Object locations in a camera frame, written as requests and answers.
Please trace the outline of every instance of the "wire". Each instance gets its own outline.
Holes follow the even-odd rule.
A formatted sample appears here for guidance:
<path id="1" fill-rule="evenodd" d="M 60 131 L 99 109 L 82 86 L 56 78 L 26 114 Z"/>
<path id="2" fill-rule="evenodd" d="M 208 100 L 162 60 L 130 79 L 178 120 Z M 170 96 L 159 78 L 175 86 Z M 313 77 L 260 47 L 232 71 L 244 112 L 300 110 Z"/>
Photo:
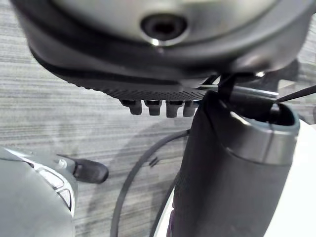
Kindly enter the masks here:
<path id="1" fill-rule="evenodd" d="M 110 231 L 110 237 L 118 237 L 119 234 L 119 218 L 120 214 L 123 208 L 123 204 L 127 195 L 127 192 L 129 190 L 129 187 L 131 186 L 136 174 L 142 167 L 142 165 L 150 158 L 150 156 L 155 153 L 159 148 L 167 144 L 168 142 L 171 142 L 175 139 L 181 138 L 181 137 L 186 137 L 190 133 L 190 130 L 185 130 L 181 132 L 176 132 L 172 135 L 169 135 L 157 143 L 155 143 L 153 146 L 151 146 L 137 161 L 137 163 L 134 165 L 130 173 L 128 174 L 123 187 L 119 193 L 117 202 L 115 204 L 114 212 L 113 212 L 113 217 L 112 217 L 112 222 L 111 222 L 111 231 Z"/>
<path id="2" fill-rule="evenodd" d="M 299 90 L 299 91 L 296 91 L 296 92 L 294 92 L 292 94 L 283 96 L 281 98 L 278 98 L 276 101 L 278 103 L 285 102 L 285 101 L 301 98 L 301 97 L 304 97 L 304 96 L 307 96 L 307 95 L 311 95 L 311 94 L 314 94 L 314 93 L 316 93 L 316 85 L 313 85 L 313 86 L 307 87 L 307 88 L 305 88 L 303 90 Z"/>

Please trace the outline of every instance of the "black rubber grip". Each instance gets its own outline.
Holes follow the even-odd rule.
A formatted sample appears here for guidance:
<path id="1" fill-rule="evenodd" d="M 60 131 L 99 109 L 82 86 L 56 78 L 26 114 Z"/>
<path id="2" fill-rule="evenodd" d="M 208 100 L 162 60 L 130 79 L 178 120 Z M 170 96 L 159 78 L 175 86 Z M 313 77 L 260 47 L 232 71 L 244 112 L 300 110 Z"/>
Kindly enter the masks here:
<path id="1" fill-rule="evenodd" d="M 289 170 L 290 164 L 262 164 L 236 157 L 217 139 L 201 105 L 175 186 L 172 236 L 262 237 Z"/>

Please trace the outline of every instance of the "gray carpet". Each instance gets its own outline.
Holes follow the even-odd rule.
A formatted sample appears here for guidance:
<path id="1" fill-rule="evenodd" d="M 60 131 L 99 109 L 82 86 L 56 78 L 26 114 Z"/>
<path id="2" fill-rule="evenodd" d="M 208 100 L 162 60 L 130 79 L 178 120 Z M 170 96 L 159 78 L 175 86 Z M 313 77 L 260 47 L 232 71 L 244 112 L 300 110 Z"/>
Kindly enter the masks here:
<path id="1" fill-rule="evenodd" d="M 301 75 L 281 94 L 316 84 L 315 27 L 300 55 Z M 0 145 L 65 154 L 104 163 L 110 176 L 102 185 L 79 185 L 75 224 L 78 237 L 108 237 L 114 205 L 129 171 L 159 139 L 190 127 L 192 119 L 141 116 L 101 92 L 68 84 L 45 71 L 31 56 L 7 0 L 0 0 Z M 316 96 L 290 103 L 314 123 Z M 185 140 L 157 152 L 137 175 L 123 207 L 120 237 L 147 237 L 159 205 L 177 173 Z"/>

